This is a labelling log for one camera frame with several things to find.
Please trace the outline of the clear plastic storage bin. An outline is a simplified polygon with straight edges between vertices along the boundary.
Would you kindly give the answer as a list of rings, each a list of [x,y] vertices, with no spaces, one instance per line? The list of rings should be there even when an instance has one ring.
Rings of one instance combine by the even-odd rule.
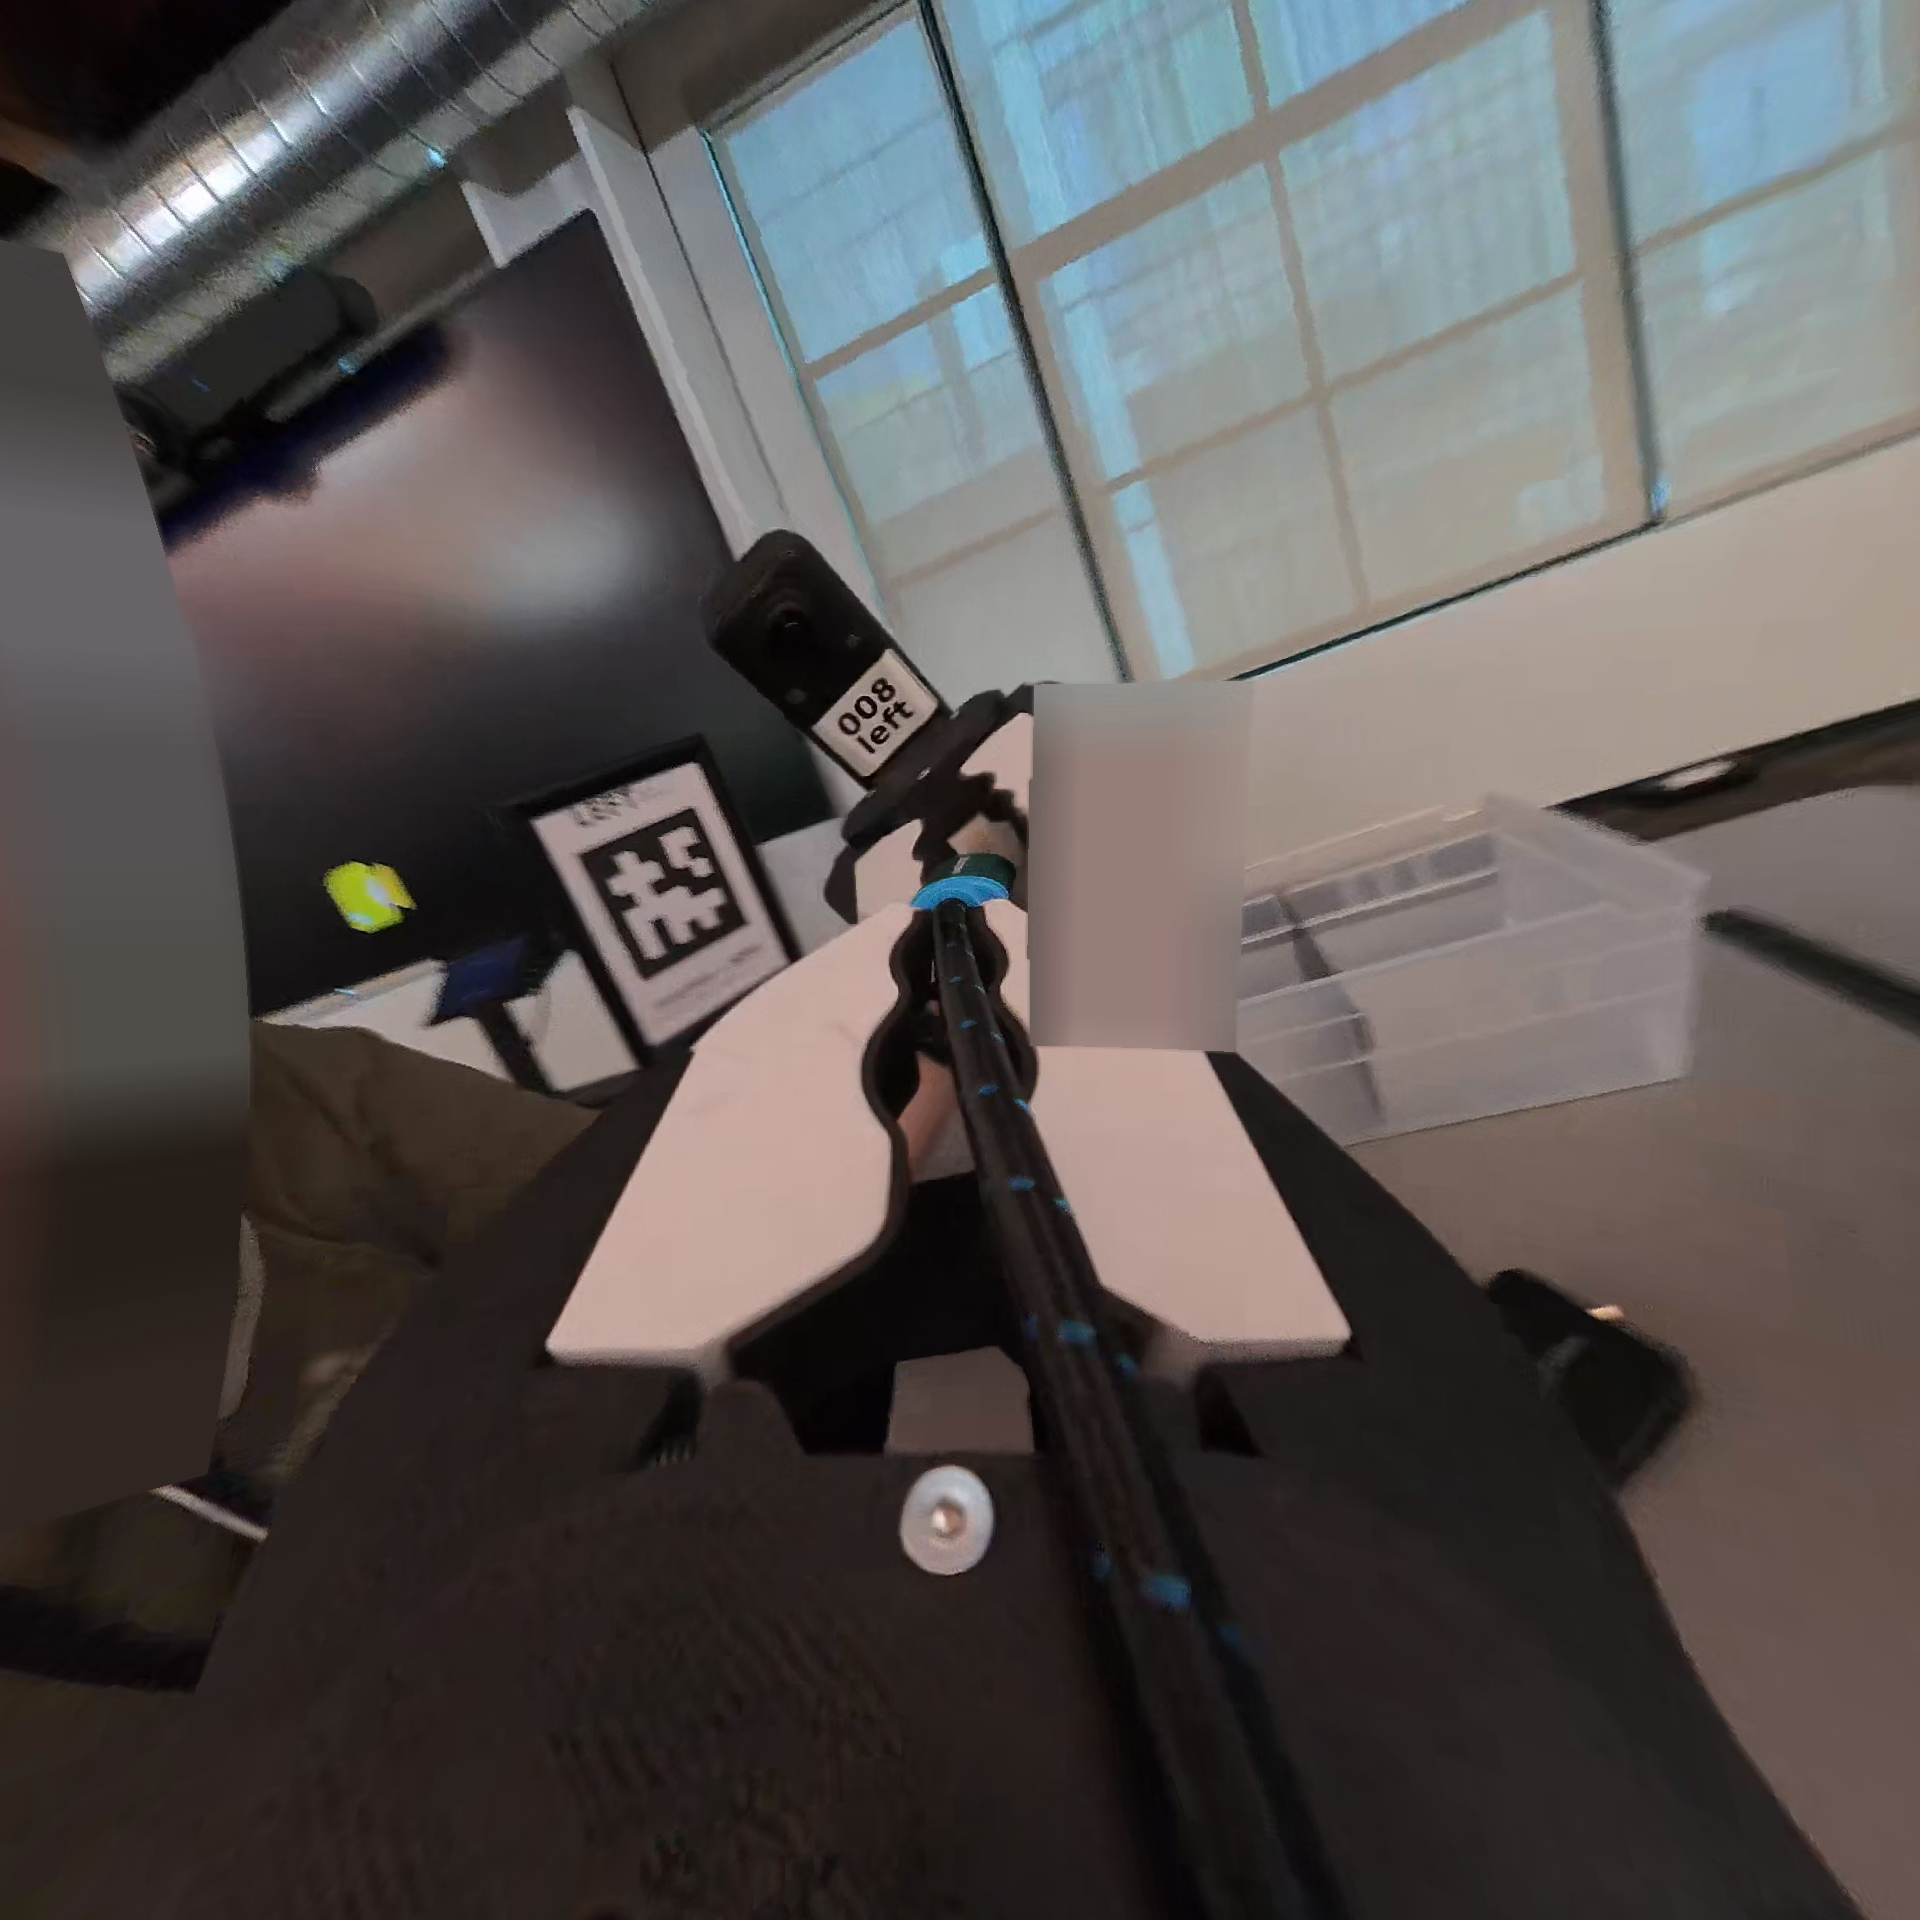
[[[1690,1077],[1709,881],[1560,809],[1425,809],[1244,869],[1237,1058],[1332,1139]]]

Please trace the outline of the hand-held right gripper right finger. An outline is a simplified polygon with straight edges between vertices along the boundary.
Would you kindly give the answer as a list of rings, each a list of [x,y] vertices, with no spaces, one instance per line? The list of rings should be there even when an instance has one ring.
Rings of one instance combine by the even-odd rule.
[[[1199,1049],[1038,1045],[1030,1115],[1145,1378],[1336,1356],[1354,1320]]]

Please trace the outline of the large black screen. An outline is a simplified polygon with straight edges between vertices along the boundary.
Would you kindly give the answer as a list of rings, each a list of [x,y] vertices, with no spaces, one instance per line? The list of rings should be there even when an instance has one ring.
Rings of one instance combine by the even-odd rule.
[[[813,755],[700,627],[726,523],[575,218],[160,523],[226,769],[249,1016],[528,919],[496,805],[701,737],[756,846]]]

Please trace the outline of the large paned window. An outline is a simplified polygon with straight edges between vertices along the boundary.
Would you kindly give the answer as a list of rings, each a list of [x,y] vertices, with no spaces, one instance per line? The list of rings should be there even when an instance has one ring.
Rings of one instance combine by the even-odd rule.
[[[1897,0],[864,4],[700,135],[951,700],[1220,680],[1917,439]]]

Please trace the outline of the framed fiducial marker sign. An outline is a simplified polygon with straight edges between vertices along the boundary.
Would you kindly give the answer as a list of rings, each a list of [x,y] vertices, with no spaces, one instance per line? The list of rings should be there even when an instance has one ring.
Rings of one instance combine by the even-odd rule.
[[[489,819],[631,1065],[681,1058],[802,956],[700,734]]]

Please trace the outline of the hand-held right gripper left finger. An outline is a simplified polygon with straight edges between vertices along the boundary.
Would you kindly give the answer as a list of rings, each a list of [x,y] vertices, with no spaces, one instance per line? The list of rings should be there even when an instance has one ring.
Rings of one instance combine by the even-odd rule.
[[[688,1058],[545,1350],[562,1369],[742,1378],[903,1221],[939,1145],[939,1065],[870,1073],[895,1019],[908,907],[842,931],[741,1002]]]

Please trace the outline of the silver ventilation duct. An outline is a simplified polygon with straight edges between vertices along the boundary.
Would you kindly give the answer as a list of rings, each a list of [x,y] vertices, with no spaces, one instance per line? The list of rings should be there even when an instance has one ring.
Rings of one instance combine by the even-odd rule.
[[[318,267],[425,181],[562,128],[648,152],[864,4],[280,4],[119,146],[55,159],[18,243],[66,254],[116,387]]]

